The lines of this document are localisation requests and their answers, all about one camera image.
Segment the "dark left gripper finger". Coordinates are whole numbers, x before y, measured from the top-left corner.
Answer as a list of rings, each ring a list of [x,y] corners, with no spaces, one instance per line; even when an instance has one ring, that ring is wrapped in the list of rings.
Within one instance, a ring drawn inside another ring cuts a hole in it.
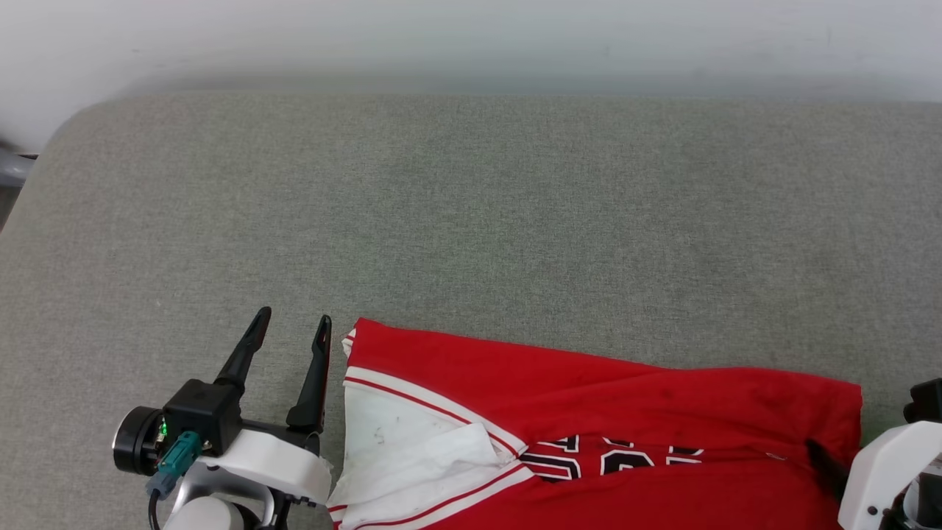
[[[233,386],[242,395],[250,365],[263,345],[271,321],[272,308],[270,306],[263,306],[256,312],[255,318],[252,319],[231,355],[219,370],[214,380],[215,385]]]
[[[289,430],[305,435],[323,432],[327,373],[332,352],[332,319],[321,316],[311,345],[312,358],[297,403],[286,417]]]

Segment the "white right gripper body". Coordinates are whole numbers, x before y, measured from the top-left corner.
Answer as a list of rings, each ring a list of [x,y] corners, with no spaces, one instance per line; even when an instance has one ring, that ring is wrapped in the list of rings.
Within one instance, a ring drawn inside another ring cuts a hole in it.
[[[919,420],[886,430],[852,461],[839,526],[889,530],[893,517],[901,515],[904,530],[942,530],[916,520],[922,474],[942,478],[942,423]]]

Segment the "red Bulls 23 jersey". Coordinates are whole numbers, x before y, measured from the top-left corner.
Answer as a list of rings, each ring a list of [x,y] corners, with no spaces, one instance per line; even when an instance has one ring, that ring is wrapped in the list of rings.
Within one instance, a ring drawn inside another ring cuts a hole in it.
[[[859,386],[677,370],[360,319],[334,530],[841,530]]]

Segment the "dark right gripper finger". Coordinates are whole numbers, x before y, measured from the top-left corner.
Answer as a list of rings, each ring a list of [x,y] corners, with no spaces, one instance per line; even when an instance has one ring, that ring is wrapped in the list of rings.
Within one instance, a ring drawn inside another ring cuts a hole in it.
[[[848,468],[814,439],[807,439],[807,455],[818,486],[840,503],[848,484]]]

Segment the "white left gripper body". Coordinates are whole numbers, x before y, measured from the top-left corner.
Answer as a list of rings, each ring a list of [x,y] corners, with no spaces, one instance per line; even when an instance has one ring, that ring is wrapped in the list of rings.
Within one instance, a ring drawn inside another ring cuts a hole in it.
[[[278,491],[301,504],[326,504],[333,466],[320,456],[316,431],[243,420],[221,456],[197,460],[198,496],[231,495],[274,507]]]

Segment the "grey fabric sofa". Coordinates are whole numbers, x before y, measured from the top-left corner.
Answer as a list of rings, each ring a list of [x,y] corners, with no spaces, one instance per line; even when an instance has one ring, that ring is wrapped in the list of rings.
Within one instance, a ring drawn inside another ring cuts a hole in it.
[[[0,530],[147,530],[110,449],[210,380],[280,423],[359,317],[666,367],[942,376],[942,104],[170,93],[54,134],[0,230]]]

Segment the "grey object beside sofa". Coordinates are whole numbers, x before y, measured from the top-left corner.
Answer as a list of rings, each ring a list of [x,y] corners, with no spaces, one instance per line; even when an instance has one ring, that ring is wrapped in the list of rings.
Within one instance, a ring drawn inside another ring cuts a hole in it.
[[[23,188],[35,164],[34,155],[16,153],[0,142],[0,188]]]

